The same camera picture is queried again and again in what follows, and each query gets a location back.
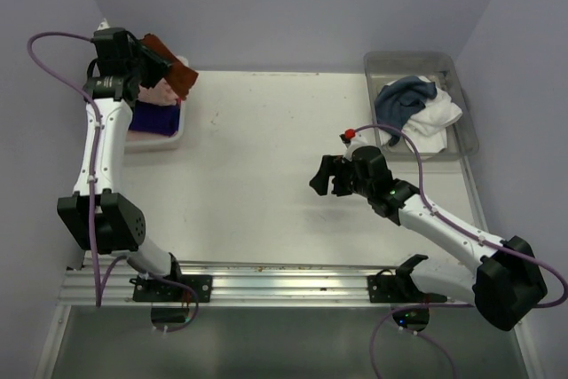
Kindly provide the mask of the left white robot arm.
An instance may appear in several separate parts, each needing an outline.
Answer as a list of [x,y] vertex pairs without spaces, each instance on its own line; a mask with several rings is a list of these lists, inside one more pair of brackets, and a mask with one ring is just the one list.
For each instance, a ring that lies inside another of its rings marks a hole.
[[156,276],[155,294],[179,299],[185,289],[178,261],[146,234],[141,209],[122,192],[122,161],[139,88],[153,86],[171,61],[145,47],[124,28],[106,28],[92,37],[97,57],[88,67],[87,135],[73,192],[58,200],[59,217],[81,249],[93,256],[124,256],[133,268]]

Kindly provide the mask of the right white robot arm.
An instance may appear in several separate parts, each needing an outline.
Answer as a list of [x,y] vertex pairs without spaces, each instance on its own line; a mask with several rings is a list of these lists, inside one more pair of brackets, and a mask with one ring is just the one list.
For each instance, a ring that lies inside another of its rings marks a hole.
[[532,247],[514,236],[503,240],[450,215],[422,198],[413,184],[394,178],[376,146],[359,146],[344,155],[325,155],[311,188],[320,196],[356,194],[380,217],[435,243],[458,261],[443,266],[415,254],[393,272],[367,278],[373,303],[444,303],[474,306],[499,330],[511,330],[547,295]]

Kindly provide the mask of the brown rust towel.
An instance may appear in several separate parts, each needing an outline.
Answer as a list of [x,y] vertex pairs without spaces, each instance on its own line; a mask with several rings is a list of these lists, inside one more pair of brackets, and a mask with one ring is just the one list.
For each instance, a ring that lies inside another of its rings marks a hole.
[[141,43],[169,63],[162,79],[179,99],[186,100],[198,79],[198,72],[186,66],[158,36],[148,33],[141,39]]

